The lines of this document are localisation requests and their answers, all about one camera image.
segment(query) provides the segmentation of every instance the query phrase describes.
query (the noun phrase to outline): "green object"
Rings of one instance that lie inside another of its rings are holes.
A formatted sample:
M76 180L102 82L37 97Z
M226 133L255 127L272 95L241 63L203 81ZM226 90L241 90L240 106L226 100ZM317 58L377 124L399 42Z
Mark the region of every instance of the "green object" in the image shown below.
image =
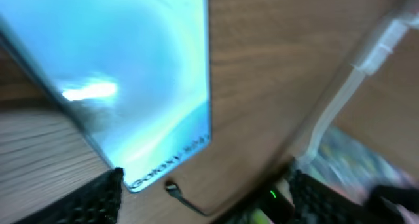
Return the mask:
M276 194L274 191L270 191L270 193L274 196L274 198L276 198Z

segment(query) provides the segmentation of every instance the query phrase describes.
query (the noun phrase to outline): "glossy surface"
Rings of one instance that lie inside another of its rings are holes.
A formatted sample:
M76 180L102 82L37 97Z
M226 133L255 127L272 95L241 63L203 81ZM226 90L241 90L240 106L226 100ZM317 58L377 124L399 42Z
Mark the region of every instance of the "glossy surface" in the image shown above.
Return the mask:
M0 0L0 15L132 192L209 143L206 0Z

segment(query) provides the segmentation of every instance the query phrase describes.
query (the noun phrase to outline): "brown floor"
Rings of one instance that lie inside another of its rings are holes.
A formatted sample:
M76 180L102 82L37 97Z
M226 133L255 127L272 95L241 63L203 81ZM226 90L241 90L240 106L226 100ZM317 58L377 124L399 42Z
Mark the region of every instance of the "brown floor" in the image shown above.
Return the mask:
M210 0L213 141L170 173L204 208L239 198L395 0ZM106 171L71 122L0 55L0 222ZM124 191L120 223L208 223L162 188Z

